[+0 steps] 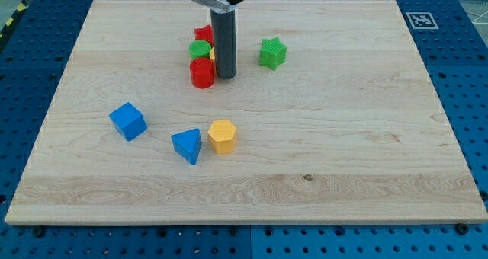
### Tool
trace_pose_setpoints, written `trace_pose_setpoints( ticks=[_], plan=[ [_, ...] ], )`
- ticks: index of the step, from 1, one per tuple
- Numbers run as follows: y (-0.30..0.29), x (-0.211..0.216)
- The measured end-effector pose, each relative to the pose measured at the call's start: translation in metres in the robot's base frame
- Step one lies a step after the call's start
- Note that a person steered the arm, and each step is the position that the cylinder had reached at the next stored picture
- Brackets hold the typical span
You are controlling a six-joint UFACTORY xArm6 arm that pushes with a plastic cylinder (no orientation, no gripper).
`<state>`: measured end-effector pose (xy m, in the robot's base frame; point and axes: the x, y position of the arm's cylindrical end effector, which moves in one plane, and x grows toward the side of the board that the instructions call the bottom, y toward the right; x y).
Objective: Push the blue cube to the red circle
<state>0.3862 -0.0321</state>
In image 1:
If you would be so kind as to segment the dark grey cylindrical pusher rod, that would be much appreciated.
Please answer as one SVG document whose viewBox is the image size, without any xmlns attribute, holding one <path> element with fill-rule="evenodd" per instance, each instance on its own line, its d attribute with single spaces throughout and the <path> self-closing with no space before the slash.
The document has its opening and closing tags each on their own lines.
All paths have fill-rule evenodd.
<svg viewBox="0 0 488 259">
<path fill-rule="evenodd" d="M 236 16 L 235 11 L 210 11 L 213 47 L 217 75 L 222 79 L 236 76 Z"/>
</svg>

